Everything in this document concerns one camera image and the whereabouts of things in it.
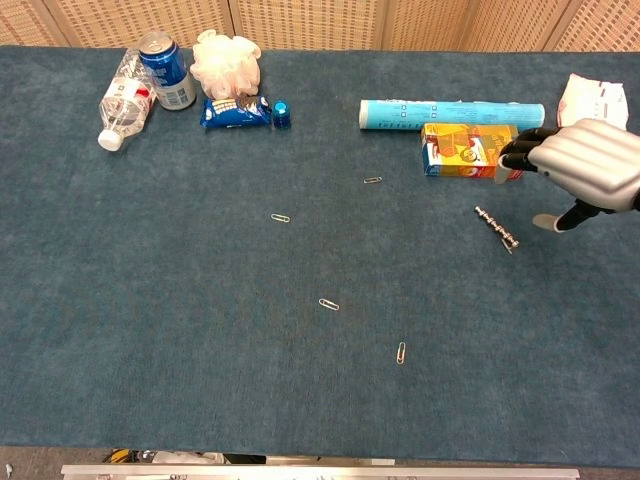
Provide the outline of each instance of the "bottle label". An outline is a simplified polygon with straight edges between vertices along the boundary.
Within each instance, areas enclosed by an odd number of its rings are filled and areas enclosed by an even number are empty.
[[[122,98],[134,102],[142,111],[151,108],[156,95],[144,83],[132,78],[117,77],[111,81],[105,97]]]

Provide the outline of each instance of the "metal spring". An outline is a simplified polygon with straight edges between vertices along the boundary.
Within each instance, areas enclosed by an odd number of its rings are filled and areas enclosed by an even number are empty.
[[[518,248],[520,242],[515,239],[513,235],[511,235],[505,228],[496,222],[496,219],[491,217],[486,210],[481,209],[476,206],[476,213],[480,218],[483,218],[487,224],[493,228],[493,230],[502,236],[502,245],[507,249],[507,252],[513,253],[514,248]]]

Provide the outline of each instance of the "plastic water bottle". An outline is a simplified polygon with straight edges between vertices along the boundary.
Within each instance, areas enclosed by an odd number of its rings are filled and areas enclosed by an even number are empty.
[[[140,132],[155,99],[138,49],[128,49],[100,102],[104,124],[104,130],[98,136],[100,146],[115,152],[125,137]]]

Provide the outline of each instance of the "yellow box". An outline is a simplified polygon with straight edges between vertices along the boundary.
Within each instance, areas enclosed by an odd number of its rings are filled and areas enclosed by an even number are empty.
[[[500,150],[517,135],[514,125],[425,123],[421,132],[424,174],[493,178]],[[509,178],[521,176],[514,170]]]

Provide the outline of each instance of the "beige wall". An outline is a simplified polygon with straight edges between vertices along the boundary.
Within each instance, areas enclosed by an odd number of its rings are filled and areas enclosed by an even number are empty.
[[[215,28],[264,49],[640,51],[640,0],[0,0],[0,44],[122,47]]]

